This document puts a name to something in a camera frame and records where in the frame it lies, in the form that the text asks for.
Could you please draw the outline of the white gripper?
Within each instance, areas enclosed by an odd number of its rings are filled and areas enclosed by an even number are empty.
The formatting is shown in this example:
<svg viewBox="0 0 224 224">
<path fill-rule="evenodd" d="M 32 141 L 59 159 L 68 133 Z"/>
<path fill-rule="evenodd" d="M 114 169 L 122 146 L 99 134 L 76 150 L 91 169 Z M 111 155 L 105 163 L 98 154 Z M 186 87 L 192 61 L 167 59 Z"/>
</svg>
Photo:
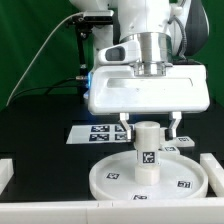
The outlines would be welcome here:
<svg viewBox="0 0 224 224">
<path fill-rule="evenodd" d="M 174 65 L 165 76 L 135 76 L 130 66 L 102 66 L 91 80 L 88 108 L 92 114 L 119 114 L 126 141 L 134 140 L 129 114 L 169 113 L 165 139 L 177 137 L 181 112 L 205 111 L 210 104 L 203 65 Z"/>
</svg>

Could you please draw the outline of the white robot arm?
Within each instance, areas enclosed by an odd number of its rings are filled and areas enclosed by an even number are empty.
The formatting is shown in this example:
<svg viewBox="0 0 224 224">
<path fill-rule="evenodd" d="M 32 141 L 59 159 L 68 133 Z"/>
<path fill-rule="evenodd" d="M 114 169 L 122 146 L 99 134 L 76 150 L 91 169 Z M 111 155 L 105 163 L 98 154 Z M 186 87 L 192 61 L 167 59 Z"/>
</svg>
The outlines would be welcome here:
<svg viewBox="0 0 224 224">
<path fill-rule="evenodd" d="M 127 141 L 132 114 L 168 114 L 174 138 L 182 114 L 208 108 L 206 69 L 186 59 L 209 34 L 201 0 L 69 1 L 94 35 L 88 109 L 117 114 Z"/>
</svg>

